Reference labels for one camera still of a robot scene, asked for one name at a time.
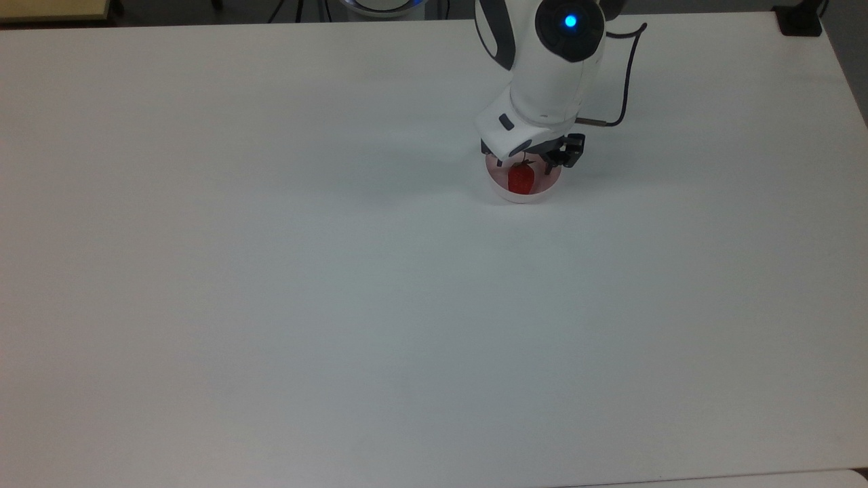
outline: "white bowl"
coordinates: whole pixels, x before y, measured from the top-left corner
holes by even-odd
[[[534,170],[534,186],[530,189],[530,195],[513,193],[509,190],[509,172],[512,165],[517,162],[530,161],[530,167]],[[497,167],[497,158],[493,155],[485,156],[485,168],[488,169],[491,185],[497,196],[513,203],[532,203],[542,199],[555,186],[561,176],[561,167],[552,168],[545,174],[545,162],[539,155],[526,155],[519,153],[504,161],[500,168]]]

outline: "strawberry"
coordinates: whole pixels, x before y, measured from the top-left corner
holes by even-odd
[[[512,193],[530,195],[530,189],[534,186],[534,169],[526,161],[519,162],[510,168],[507,182]]]

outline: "table surface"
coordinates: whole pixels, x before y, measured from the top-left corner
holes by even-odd
[[[472,22],[0,32],[0,485],[868,465],[868,131],[826,37],[649,23],[494,196]],[[612,118],[630,41],[587,117]]]
[[[0,0],[0,22],[102,20],[109,0]]]

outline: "black cable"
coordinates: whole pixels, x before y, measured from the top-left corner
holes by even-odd
[[[305,0],[299,0],[299,5],[295,8],[295,23],[301,23],[301,11],[305,8]]]
[[[284,0],[280,0],[280,1],[277,3],[277,8],[274,9],[274,12],[272,13],[272,16],[270,16],[270,17],[268,18],[268,23],[271,23],[271,22],[274,20],[274,18],[277,16],[277,13],[280,12],[280,7],[283,6],[283,2],[284,2]]]
[[[636,47],[639,45],[639,38],[641,37],[642,32],[644,32],[647,27],[647,23],[642,23],[639,29],[628,34],[615,34],[612,32],[606,33],[606,37],[611,37],[613,39],[629,39],[630,37],[633,37],[633,47],[630,49],[630,58],[627,60],[627,73],[624,76],[624,100],[621,103],[621,115],[618,116],[618,120],[614,122],[605,122],[596,119],[585,119],[579,117],[575,119],[576,123],[584,123],[588,125],[595,125],[598,127],[614,127],[624,120],[624,116],[627,114],[627,95],[630,91],[630,72],[633,71],[633,58],[636,56]]]

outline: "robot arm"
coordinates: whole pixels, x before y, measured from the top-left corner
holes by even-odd
[[[607,16],[616,16],[626,0],[602,1],[477,0],[479,38],[513,73],[476,119],[483,151],[498,160],[527,151],[550,167],[575,164],[583,136],[567,133],[599,67]]]

